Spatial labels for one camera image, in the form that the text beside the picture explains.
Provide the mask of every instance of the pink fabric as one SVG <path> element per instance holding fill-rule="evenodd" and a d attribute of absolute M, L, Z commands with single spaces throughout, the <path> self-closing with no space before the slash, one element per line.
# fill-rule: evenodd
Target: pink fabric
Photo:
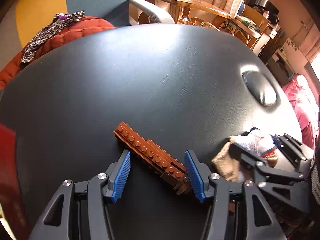
<path fill-rule="evenodd" d="M 319 135 L 319 107 L 303 75 L 294 75 L 292 80 L 282 87 L 297 116 L 302 132 L 302 142 L 313 150 Z"/>

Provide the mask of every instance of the brown lego piece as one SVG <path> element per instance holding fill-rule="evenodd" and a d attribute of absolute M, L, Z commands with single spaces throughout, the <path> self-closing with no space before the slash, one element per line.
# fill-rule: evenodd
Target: brown lego piece
<path fill-rule="evenodd" d="M 124 122 L 121 122 L 113 132 L 132 151 L 145 160 L 150 168 L 161 174 L 160 178 L 172 185 L 173 189 L 177 189 L 177 195 L 188 193 L 191 190 L 186 168 L 177 159 L 162 150 L 159 145 L 152 140 L 141 137 Z"/>

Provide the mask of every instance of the silver bolt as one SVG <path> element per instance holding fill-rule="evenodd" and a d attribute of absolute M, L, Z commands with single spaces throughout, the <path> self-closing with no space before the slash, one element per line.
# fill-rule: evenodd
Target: silver bolt
<path fill-rule="evenodd" d="M 210 177 L 211 179 L 220 179 L 220 175 L 218 173 L 212 173 Z"/>
<path fill-rule="evenodd" d="M 66 187 L 68 187 L 68 186 L 71 185 L 71 183 L 72 183 L 71 179 L 66 179 L 66 180 L 63 182 L 63 185 L 66 186 Z"/>
<path fill-rule="evenodd" d="M 252 187 L 254 185 L 253 181 L 252 180 L 246 180 L 244 182 L 244 184 L 247 186 L 247 187 Z"/>
<path fill-rule="evenodd" d="M 98 174 L 98 179 L 105 179 L 107 175 L 105 173 L 99 173 Z"/>
<path fill-rule="evenodd" d="M 258 182 L 258 187 L 265 187 L 267 184 L 264 181 Z"/>

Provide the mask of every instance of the yellow wall panel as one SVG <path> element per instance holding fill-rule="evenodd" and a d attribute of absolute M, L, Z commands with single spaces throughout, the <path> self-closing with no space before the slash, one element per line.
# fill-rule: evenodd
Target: yellow wall panel
<path fill-rule="evenodd" d="M 22 47 L 51 23 L 56 13 L 67 13 L 66 0 L 19 0 L 16 24 Z"/>

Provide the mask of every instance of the red object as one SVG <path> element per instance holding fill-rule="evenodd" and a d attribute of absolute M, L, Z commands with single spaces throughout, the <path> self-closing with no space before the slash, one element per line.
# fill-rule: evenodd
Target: red object
<path fill-rule="evenodd" d="M 186 168 L 177 159 L 172 158 L 165 150 L 152 140 L 146 140 L 136 133 L 128 124 L 121 122 L 114 134 L 121 139 L 131 150 L 149 164 L 160 178 L 177 189 L 176 194 L 188 193 L 191 190 Z"/>
<path fill-rule="evenodd" d="M 0 203 L 18 240 L 27 240 L 31 227 L 26 219 L 15 162 L 16 134 L 0 124 Z"/>
<path fill-rule="evenodd" d="M 106 20 L 86 16 L 80 21 L 63 29 L 59 34 L 48 39 L 37 51 L 33 61 L 49 51 L 58 48 L 68 42 L 77 40 L 90 34 L 98 33 L 105 30 L 115 29 L 115 27 Z M 23 50 L 19 52 L 5 67 L 0 71 L 0 90 L 4 89 L 6 85 L 23 69 L 26 67 L 20 65 L 20 60 L 23 55 Z"/>
<path fill-rule="evenodd" d="M 319 136 L 319 107 L 306 78 L 303 75 L 294 75 L 292 80 L 282 89 L 299 121 L 302 142 L 314 150 Z"/>

